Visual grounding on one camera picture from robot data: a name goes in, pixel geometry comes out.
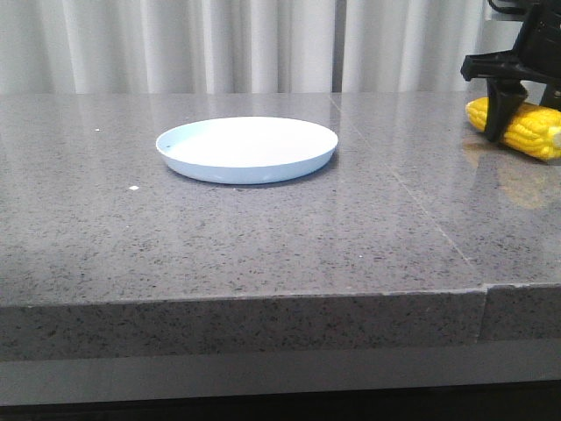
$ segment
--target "curtain fold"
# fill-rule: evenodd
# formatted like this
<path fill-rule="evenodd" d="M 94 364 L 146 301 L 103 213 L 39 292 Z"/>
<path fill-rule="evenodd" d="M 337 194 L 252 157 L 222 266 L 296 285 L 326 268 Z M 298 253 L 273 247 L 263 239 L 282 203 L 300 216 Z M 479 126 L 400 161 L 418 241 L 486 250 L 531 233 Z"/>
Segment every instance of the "curtain fold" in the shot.
<path fill-rule="evenodd" d="M 484 3 L 0 0 L 0 93 L 465 90 L 520 27 Z"/>

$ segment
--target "yellow corn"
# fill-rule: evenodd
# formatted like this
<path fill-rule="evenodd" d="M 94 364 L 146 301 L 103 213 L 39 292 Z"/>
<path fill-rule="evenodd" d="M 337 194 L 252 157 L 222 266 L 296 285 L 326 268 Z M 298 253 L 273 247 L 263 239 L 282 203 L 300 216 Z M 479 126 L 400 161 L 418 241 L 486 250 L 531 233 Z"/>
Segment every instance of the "yellow corn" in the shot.
<path fill-rule="evenodd" d="M 489 99 L 471 101 L 465 112 L 472 125 L 485 130 Z M 507 127 L 502 142 L 543 161 L 561 158 L 561 112 L 523 103 Z"/>

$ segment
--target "white plate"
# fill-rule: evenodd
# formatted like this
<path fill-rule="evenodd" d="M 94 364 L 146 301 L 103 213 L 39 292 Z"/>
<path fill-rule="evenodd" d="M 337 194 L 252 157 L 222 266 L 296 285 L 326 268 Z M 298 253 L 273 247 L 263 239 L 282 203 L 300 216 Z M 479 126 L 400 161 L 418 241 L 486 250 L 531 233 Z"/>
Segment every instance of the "white plate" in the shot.
<path fill-rule="evenodd" d="M 280 182 L 312 173 L 330 160 L 336 146 L 337 135 L 322 125 L 274 117 L 198 121 L 156 141 L 173 171 L 226 184 Z"/>

